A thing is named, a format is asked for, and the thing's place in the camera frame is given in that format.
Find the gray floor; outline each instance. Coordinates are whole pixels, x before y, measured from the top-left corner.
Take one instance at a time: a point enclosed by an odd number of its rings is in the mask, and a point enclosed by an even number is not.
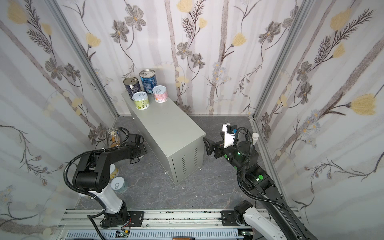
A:
[[[191,117],[205,132],[206,137],[221,140],[222,124],[232,123],[244,126],[252,132],[248,117]],[[115,126],[138,133],[131,117],[119,117]],[[128,209],[228,209],[247,199],[239,189],[236,171],[224,159],[215,159],[204,152],[203,167],[194,172],[181,184],[175,186],[159,161],[147,147],[148,153],[139,163],[130,165],[128,161],[116,163],[119,176],[128,180],[125,193],[117,194],[127,204]],[[265,169],[259,157],[259,165]],[[259,202],[257,208],[264,208]],[[76,209],[99,209],[95,200],[82,198]]]

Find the floral wallpaper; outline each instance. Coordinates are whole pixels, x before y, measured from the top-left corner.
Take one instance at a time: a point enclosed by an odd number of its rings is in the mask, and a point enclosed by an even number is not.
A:
[[[253,114],[301,1],[58,3],[119,114],[123,79],[150,68],[187,114],[229,115]]]
[[[290,205],[319,239],[384,233],[383,12],[378,0],[315,1],[256,116]]]
[[[51,239],[78,199],[64,166],[103,142],[114,117],[43,1],[0,6],[0,235]]]

